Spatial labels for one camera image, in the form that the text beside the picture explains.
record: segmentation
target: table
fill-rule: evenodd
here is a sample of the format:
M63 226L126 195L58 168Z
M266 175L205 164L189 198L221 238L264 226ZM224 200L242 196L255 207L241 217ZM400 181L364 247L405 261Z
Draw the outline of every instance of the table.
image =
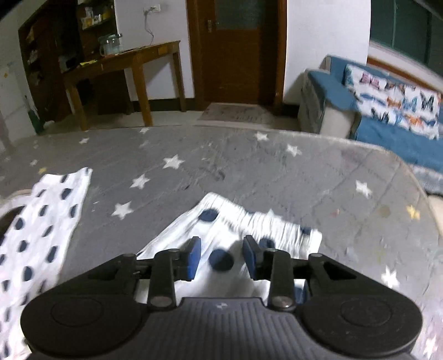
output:
M174 63L175 78L179 90L180 110L183 112L186 111L179 43L180 41L173 41L169 43L131 49L117 55L107 56L98 60L96 63L78 67L64 74L63 81L65 83L66 90L71 96L75 117L80 123L80 128L85 131L89 128L89 125L80 96L78 95L77 83L80 80L91 79L102 74L123 70L129 67L132 69L132 76L134 78L137 96L140 103L143 122L146 126L152 126L152 116L149 107L148 94L146 93L143 64L168 54L172 54L172 60Z
M163 168L175 155L184 162ZM34 159L38 164L30 167ZM0 155L0 196L30 188L42 167L66 174L85 166L93 169L91 183L61 281L137 253L215 192L250 211L272 209L286 221L317 228L320 252L376 281L383 276L395 286L397 279L398 291L423 312L414 355L427 359L426 341L436 336L432 359L443 358L443 239L426 195L394 154L285 131L184 125L90 130L29 138L10 161ZM131 187L142 174L150 179L143 189ZM357 180L372 191L369 198L356 191ZM128 202L132 213L123 220L112 216L117 203ZM420 212L419 220L408 206Z

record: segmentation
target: blue sofa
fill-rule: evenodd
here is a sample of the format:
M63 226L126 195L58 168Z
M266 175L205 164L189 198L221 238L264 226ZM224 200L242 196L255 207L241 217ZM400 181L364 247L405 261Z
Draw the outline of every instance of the blue sofa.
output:
M302 130L379 145L393 151L409 164L443 173L442 131L439 140L429 140L398 126L362 116L356 98L343 85L347 64L396 83L405 83L372 67L327 56L320 70L307 70L304 74L299 110ZM439 122L443 124L443 106L440 108Z

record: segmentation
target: baseboard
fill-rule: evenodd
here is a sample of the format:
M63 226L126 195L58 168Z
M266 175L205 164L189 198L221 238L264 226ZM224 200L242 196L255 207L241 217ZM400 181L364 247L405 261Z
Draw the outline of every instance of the baseboard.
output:
M134 111L140 112L140 103L133 101ZM149 100L151 111L180 111L180 99L153 99ZM186 110L197 110L195 98L186 99Z
M297 117L300 105L282 104L281 114L283 116Z

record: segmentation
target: power cord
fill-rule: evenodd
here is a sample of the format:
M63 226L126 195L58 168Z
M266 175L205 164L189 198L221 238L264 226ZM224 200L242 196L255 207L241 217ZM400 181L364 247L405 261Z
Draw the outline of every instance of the power cord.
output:
M149 45L152 45L152 42L154 41L154 32L149 28L148 25L148 15L151 14L152 12L150 12L150 10L143 10L143 14L144 14L144 29L146 30L146 32L148 34L150 34L152 36L151 42L149 43Z

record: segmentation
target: wooden desk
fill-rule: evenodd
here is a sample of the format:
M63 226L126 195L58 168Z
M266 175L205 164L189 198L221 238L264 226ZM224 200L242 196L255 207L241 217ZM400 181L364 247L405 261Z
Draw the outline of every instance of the wooden desk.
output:
M80 101L80 96L78 95L77 83L80 80L91 79L98 75L126 69L128 67L132 69L143 122L146 126L152 126L152 116L149 108L148 94L146 93L143 64L168 54L172 54L174 62L175 78L179 89L180 109L181 111L186 111L179 43L180 41L173 41L170 43L139 47L117 55L107 56L96 63L78 67L77 69L64 74L63 81L66 90L71 96L71 101L75 110L75 117L80 123L80 128L84 131L89 129L89 125L82 102Z

